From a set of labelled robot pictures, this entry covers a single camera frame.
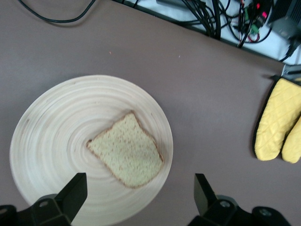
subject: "table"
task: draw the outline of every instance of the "table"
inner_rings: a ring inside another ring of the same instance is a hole
[[[79,15],[89,0],[29,5],[51,18]],[[9,147],[29,105],[65,80],[106,74],[150,93],[169,120],[173,164],[157,197],[120,226],[187,225],[197,214],[194,173],[250,212],[270,206],[297,226],[301,161],[259,161],[252,137],[270,76],[283,64],[110,0],[75,24],[49,24],[17,1],[0,3],[0,204],[28,207],[13,181]]]

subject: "oven mitt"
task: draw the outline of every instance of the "oven mitt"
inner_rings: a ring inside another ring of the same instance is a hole
[[[295,163],[301,155],[301,86],[283,77],[274,79],[255,130],[254,151],[259,160],[267,161],[283,147],[283,159]]]

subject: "wooden plate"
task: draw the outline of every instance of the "wooden plate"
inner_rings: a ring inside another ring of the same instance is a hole
[[[164,158],[161,172],[139,189],[124,187],[86,148],[130,110]],[[57,194],[77,172],[87,173],[88,197],[73,226],[112,225],[142,210],[165,183],[172,157],[171,129],[158,103],[135,84],[106,75],[78,77],[45,92],[21,117],[10,147],[15,183],[30,205]]]

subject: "screw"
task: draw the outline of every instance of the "screw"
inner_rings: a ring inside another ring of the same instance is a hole
[[[272,215],[267,209],[260,209],[259,212],[266,217],[270,217]]]
[[[230,207],[230,203],[228,203],[227,201],[221,201],[221,202],[220,202],[220,205],[221,205],[222,207],[225,207],[225,208],[229,208],[229,207]]]
[[[48,205],[48,201],[43,201],[40,203],[40,207],[43,207],[43,206],[47,206]]]
[[[6,209],[6,208],[0,209],[0,214],[6,213],[7,210],[8,210],[8,209]]]

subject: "slice of bread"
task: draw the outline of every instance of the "slice of bread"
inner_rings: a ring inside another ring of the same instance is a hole
[[[88,141],[87,148],[130,188],[149,183],[163,166],[154,138],[141,127],[133,111]]]

